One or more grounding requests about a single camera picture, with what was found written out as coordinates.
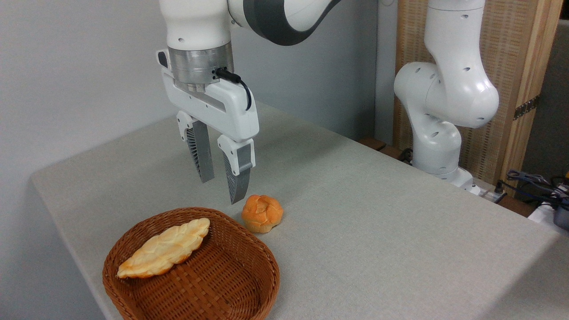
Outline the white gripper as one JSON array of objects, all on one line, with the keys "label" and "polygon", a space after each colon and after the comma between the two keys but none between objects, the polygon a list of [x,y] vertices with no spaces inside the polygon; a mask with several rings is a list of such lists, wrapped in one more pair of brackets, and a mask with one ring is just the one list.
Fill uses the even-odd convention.
[{"label": "white gripper", "polygon": [[256,166],[252,138],[259,133],[252,93],[241,84],[225,79],[206,85],[205,92],[193,92],[173,77],[165,50],[157,51],[156,59],[162,65],[169,101],[180,110],[176,115],[177,126],[201,182],[215,178],[208,125],[223,134],[217,143],[224,156],[230,202],[235,204],[244,199],[250,170]]}]

